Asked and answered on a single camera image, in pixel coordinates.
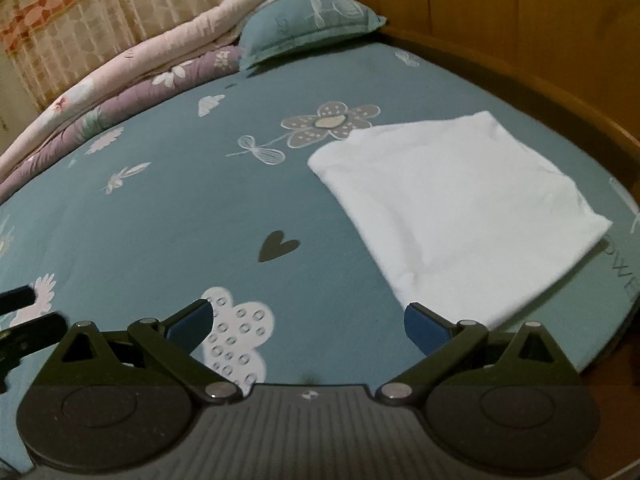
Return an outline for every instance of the gray ribbed plate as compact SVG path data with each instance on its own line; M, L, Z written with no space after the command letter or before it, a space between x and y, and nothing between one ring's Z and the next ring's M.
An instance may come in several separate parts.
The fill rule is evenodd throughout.
M447 456L408 408L362 386L257 385L244 401L206 409L170 452L113 480L490 480ZM35 469L37 479L90 478ZM588 480L577 469L542 477Z

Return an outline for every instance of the flower center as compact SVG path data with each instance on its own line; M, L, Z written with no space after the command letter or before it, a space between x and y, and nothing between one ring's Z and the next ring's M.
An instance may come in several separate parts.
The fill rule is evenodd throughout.
M314 126L318 128L335 128L336 126L340 126L347 117L344 115L336 115L333 117L320 117L314 123Z

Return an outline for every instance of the black circular disc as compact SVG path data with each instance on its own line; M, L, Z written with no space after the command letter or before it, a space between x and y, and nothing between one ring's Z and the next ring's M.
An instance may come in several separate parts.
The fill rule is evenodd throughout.
M540 474L581 459L599 425L584 386L446 385L424 408L430 433L460 460Z
M147 378L156 385L32 386L16 421L34 460L105 473L144 462L180 439L192 416L185 389L149 370L136 372L158 376Z

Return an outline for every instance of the wooden floor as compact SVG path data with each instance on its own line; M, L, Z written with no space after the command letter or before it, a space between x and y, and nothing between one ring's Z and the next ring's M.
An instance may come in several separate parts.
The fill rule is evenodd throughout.
M586 467L605 479L640 459L640 314L613 354L582 378L602 419Z

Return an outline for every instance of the wooden bed frame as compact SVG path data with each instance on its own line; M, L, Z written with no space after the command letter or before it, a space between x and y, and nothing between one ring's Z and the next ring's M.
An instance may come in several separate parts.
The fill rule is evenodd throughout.
M567 137L640 202L640 0L358 0L380 41Z

